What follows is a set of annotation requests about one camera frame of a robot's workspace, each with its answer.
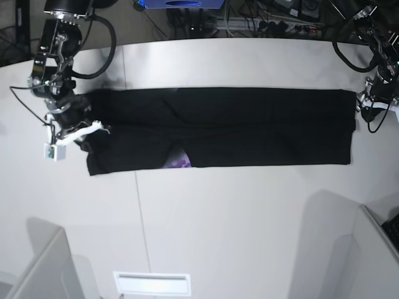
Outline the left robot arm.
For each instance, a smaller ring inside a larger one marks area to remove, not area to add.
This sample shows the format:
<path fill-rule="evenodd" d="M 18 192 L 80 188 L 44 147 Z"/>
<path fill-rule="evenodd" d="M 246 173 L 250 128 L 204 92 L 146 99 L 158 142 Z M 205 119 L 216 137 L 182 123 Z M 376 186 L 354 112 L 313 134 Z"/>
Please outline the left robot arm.
<path fill-rule="evenodd" d="M 398 1 L 331 1 L 343 17 L 332 36 L 335 53 L 358 73 L 376 71 L 368 78 L 358 97 L 358 111 L 371 123 L 378 114 L 398 106 Z M 367 44 L 373 57 L 366 67 L 357 67 L 338 47 L 340 31 L 352 24 L 359 40 Z"/>

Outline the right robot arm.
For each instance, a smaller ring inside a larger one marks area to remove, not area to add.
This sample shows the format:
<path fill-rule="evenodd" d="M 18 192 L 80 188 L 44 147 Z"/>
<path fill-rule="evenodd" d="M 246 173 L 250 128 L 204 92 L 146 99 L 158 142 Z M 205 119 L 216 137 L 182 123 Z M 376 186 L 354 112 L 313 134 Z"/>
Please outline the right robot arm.
<path fill-rule="evenodd" d="M 48 114 L 44 124 L 49 140 L 44 145 L 45 156 L 55 161 L 65 157 L 70 143 L 83 145 L 87 135 L 98 130 L 107 131 L 101 121 L 91 120 L 90 102 L 84 95 L 76 95 L 76 79 L 91 80 L 102 75 L 110 66 L 117 46 L 113 25 L 95 13 L 106 9 L 115 1 L 47 1 L 44 11 L 52 17 L 45 21 L 39 47 L 29 77 L 29 89 L 43 98 Z M 73 70 L 74 58 L 85 44 L 77 21 L 103 24 L 110 33 L 111 47 L 104 65 L 92 74 Z"/>

